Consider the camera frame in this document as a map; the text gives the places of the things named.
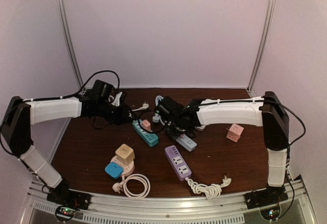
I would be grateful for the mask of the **light blue power strip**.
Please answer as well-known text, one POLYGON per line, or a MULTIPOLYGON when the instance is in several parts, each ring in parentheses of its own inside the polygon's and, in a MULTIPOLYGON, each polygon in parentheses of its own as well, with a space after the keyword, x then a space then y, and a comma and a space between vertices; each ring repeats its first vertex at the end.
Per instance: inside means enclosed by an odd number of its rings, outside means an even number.
POLYGON ((177 139, 176 142, 178 142, 182 147, 184 147, 188 152, 192 152, 195 150, 197 147, 197 143, 188 137, 185 134, 180 135, 177 139))

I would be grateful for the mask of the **purple power strip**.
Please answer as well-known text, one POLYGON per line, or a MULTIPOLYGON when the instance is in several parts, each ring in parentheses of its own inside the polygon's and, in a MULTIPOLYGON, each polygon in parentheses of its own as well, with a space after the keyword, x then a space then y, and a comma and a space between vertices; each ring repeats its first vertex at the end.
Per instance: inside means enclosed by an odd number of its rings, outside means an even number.
POLYGON ((192 171, 176 146, 171 145, 166 147, 165 156, 180 181, 185 181, 186 178, 189 179, 191 177, 192 171))

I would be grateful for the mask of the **white plug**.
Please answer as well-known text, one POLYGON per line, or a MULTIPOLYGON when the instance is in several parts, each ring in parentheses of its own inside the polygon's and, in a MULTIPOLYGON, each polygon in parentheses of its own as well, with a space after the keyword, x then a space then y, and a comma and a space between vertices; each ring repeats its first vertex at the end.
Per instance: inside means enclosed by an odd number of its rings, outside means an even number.
POLYGON ((206 128, 206 125, 201 125, 199 127, 195 127, 195 129, 198 131, 203 131, 205 128, 206 128))

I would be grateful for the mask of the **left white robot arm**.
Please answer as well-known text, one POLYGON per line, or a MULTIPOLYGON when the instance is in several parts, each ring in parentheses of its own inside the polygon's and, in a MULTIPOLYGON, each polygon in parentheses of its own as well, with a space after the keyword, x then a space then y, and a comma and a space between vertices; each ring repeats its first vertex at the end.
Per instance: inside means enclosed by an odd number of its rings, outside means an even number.
POLYGON ((122 101, 110 102, 107 99, 82 95, 52 99, 22 99, 14 96, 1 123, 1 135, 9 147, 7 153, 18 158, 36 174, 63 206, 73 202, 73 193, 69 190, 69 183, 35 147, 31 138, 31 126, 45 121, 77 117, 100 117, 110 125, 123 125, 133 119, 130 107, 122 101))

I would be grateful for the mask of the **pink cube socket adapter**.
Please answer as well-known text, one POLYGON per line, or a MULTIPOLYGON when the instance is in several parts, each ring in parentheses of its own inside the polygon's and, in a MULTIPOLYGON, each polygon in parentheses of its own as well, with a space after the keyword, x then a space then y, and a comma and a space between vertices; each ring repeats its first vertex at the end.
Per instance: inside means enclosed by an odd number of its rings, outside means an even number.
POLYGON ((236 123, 233 123, 229 128, 226 138, 234 143, 237 143, 241 138, 244 128, 236 123))

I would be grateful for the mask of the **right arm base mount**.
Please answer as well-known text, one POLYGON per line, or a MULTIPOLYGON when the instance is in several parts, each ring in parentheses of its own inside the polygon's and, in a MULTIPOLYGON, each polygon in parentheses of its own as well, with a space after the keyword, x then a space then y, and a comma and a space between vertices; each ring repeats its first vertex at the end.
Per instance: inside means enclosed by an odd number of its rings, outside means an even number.
POLYGON ((277 221, 282 214, 280 203, 288 200, 285 190, 254 190, 244 195, 247 209, 259 209, 266 221, 277 221))

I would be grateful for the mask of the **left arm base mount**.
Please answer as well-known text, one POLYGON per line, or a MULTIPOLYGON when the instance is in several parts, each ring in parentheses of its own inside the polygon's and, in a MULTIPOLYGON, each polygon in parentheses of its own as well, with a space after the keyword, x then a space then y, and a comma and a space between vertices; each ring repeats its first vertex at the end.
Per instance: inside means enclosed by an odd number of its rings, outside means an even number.
POLYGON ((81 210, 88 210, 91 195, 69 190, 67 196, 60 197, 59 194, 49 192, 46 196, 46 200, 59 205, 54 211, 57 220, 68 222, 74 217, 77 217, 77 214, 81 210))

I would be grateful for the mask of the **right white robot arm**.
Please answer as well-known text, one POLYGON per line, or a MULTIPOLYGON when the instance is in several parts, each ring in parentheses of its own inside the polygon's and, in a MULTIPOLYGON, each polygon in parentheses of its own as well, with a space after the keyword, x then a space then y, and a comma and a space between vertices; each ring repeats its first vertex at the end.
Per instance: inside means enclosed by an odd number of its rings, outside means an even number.
POLYGON ((186 106, 166 96, 157 113, 169 125, 171 136, 192 133, 195 127, 237 123, 262 127, 268 151, 267 189, 262 193, 266 204, 282 195, 289 150, 289 115, 273 91, 249 99, 213 100, 196 98, 186 106))

